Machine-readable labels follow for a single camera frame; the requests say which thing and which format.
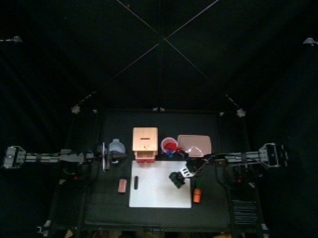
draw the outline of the plastic container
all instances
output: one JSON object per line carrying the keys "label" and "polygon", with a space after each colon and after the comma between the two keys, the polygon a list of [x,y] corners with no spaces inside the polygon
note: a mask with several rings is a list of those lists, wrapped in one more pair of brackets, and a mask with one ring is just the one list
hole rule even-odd
{"label": "plastic container", "polygon": [[162,151],[166,154],[172,154],[176,152],[178,141],[174,138],[164,138],[162,141]]}

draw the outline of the black object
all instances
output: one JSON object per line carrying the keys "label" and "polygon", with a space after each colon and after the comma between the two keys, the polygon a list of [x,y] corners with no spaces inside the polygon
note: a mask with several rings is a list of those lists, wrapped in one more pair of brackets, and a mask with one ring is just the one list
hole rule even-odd
{"label": "black object", "polygon": [[178,189],[180,189],[180,187],[186,184],[184,177],[180,172],[172,172],[170,174],[168,178],[171,179],[171,181]]}

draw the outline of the light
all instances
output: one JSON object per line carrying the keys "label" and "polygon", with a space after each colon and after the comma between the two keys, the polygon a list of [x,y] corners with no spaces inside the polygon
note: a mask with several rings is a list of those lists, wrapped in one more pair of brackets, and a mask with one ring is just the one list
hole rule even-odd
{"label": "light", "polygon": [[313,39],[311,37],[309,37],[309,38],[305,40],[303,44],[306,44],[306,45],[313,45],[313,46],[314,46],[314,44],[318,44],[318,42],[314,41],[314,39]]}

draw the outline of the red object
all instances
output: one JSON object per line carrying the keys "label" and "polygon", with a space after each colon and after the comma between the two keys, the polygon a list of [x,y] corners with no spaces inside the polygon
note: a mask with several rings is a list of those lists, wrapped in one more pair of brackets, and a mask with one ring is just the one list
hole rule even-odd
{"label": "red object", "polygon": [[200,189],[195,189],[194,190],[194,203],[199,204],[202,201],[202,190]]}
{"label": "red object", "polygon": [[175,151],[176,150],[176,144],[175,143],[168,143],[167,145],[164,145],[164,149]]}
{"label": "red object", "polygon": [[127,185],[127,180],[120,179],[119,180],[119,186],[118,186],[118,192],[124,193],[126,192],[126,185]]}

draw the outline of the white board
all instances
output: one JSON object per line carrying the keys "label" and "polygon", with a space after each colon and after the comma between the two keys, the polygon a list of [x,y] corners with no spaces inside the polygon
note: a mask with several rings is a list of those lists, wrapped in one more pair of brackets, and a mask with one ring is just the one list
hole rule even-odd
{"label": "white board", "polygon": [[[130,207],[191,208],[190,179],[180,189],[168,178],[186,166],[183,161],[155,161],[136,163],[132,161],[132,179]],[[138,188],[134,186],[138,176]]]}

